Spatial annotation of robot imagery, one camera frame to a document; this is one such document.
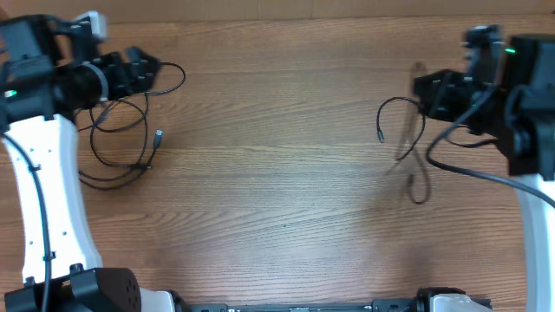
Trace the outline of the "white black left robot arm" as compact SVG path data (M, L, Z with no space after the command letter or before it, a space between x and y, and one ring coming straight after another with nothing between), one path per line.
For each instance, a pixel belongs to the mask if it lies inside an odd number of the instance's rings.
M169 290L142 288L126 268L107 268L88 227L77 165L74 113L148 93L158 59L136 47L101 55L106 18L27 15L5 20L1 138L23 216L23 286L8 311L181 311Z

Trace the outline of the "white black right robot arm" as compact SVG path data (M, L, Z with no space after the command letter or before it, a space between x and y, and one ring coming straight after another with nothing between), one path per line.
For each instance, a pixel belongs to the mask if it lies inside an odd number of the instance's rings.
M414 80L421 111L449 122L426 151L441 170L507 185L517 193L525 233L526 310L554 309L554 37L513 36L504 45L487 29L472 29L466 73L445 69ZM506 157L508 175L441 163L434 146L456 128L489 134Z

